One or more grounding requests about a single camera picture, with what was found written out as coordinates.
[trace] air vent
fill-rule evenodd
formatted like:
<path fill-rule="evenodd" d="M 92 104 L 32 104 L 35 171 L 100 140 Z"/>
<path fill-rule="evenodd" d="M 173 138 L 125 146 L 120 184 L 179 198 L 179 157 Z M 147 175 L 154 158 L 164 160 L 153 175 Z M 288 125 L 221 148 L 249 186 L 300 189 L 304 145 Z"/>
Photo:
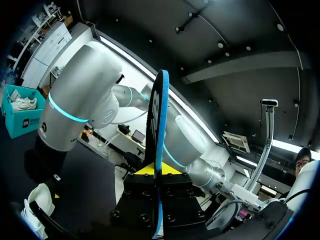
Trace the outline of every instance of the air vent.
<path fill-rule="evenodd" d="M 247 153 L 250 153 L 247 137 L 234 134 L 231 132 L 227 132 L 227 131 L 224 131 L 224 134 L 222 136 L 226 144 L 230 148 L 237 149 L 242 152 L 246 151 Z"/>

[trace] glasses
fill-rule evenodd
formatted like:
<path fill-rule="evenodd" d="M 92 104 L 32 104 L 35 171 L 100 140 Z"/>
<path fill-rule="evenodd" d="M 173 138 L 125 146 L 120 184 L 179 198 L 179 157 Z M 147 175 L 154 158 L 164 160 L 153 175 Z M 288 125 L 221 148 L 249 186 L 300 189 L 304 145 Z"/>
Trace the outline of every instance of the glasses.
<path fill-rule="evenodd" d="M 298 162 L 296 165 L 295 165 L 295 169 L 300 169 L 302 167 L 304 167 L 307 163 L 309 163 L 310 161 L 309 160 L 304 160 L 302 162 Z"/>

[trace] person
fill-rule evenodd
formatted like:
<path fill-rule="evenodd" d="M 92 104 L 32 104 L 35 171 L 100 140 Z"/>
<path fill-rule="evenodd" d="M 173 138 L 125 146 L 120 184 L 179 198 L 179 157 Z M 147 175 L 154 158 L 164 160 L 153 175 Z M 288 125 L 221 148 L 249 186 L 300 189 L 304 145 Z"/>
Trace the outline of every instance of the person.
<path fill-rule="evenodd" d="M 296 155 L 296 158 L 295 158 L 295 178 L 298 177 L 301 169 L 308 163 L 310 163 L 312 161 L 312 158 L 311 158 L 311 151 L 309 148 L 307 147 L 303 147 L 299 152 L 298 154 Z M 286 198 L 288 196 L 288 193 L 290 191 L 282 194 L 279 199 L 282 199 L 282 198 Z"/>

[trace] black table surface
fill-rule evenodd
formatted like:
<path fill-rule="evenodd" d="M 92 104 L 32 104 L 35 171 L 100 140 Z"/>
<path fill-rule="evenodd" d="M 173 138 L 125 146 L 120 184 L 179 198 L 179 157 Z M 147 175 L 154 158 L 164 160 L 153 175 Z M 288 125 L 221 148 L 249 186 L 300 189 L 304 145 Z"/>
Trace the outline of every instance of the black table surface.
<path fill-rule="evenodd" d="M 38 133 L 11 139 L 0 115 L 0 173 L 11 201 L 24 203 L 37 187 L 24 169 L 24 153 L 33 148 Z M 91 221 L 109 225 L 116 206 L 115 166 L 80 142 L 66 155 L 61 179 L 61 196 L 55 201 L 52 218 L 68 231 L 87 231 Z"/>

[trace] bolt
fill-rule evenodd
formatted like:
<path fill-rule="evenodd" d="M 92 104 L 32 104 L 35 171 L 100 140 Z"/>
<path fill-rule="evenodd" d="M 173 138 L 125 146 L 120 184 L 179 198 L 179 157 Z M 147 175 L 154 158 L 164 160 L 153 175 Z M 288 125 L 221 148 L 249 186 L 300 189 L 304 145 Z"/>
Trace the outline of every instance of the bolt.
<path fill-rule="evenodd" d="M 174 195 L 171 191 L 167 191 L 166 194 L 167 194 L 169 197 L 172 197 L 172 196 Z"/>
<path fill-rule="evenodd" d="M 267 229 L 274 229 L 275 224 L 272 221 L 270 221 L 270 222 L 267 222 L 266 227 L 267 227 Z"/>
<path fill-rule="evenodd" d="M 167 216 L 166 216 L 166 219 L 167 219 L 168 222 L 170 222 L 170 223 L 173 223 L 173 222 L 176 220 L 176 218 L 175 218 L 173 215 L 171 215 L 171 214 L 167 215 Z"/>
<path fill-rule="evenodd" d="M 149 197 L 149 196 L 150 196 L 150 193 L 149 193 L 148 191 L 144 191 L 144 192 L 142 193 L 142 196 L 144 196 L 144 197 Z"/>
<path fill-rule="evenodd" d="M 198 218 L 202 219 L 206 216 L 205 212 L 204 211 L 198 211 Z"/>
<path fill-rule="evenodd" d="M 120 217 L 120 212 L 118 210 L 114 210 L 111 212 L 111 217 L 117 219 Z"/>
<path fill-rule="evenodd" d="M 140 221 L 142 221 L 143 223 L 147 223 L 150 221 L 150 216 L 146 213 L 143 213 L 139 216 Z"/>
<path fill-rule="evenodd" d="M 128 190 L 128 191 L 125 190 L 125 191 L 123 191 L 123 194 L 129 196 L 131 194 L 131 191 L 130 190 Z"/>
<path fill-rule="evenodd" d="M 257 216 L 257 219 L 264 219 L 265 215 L 263 215 L 263 213 L 259 213 Z"/>
<path fill-rule="evenodd" d="M 186 193 L 187 193 L 188 195 L 193 195 L 193 194 L 194 194 L 194 191 L 193 191 L 192 189 L 188 189 L 188 190 L 186 191 Z"/>

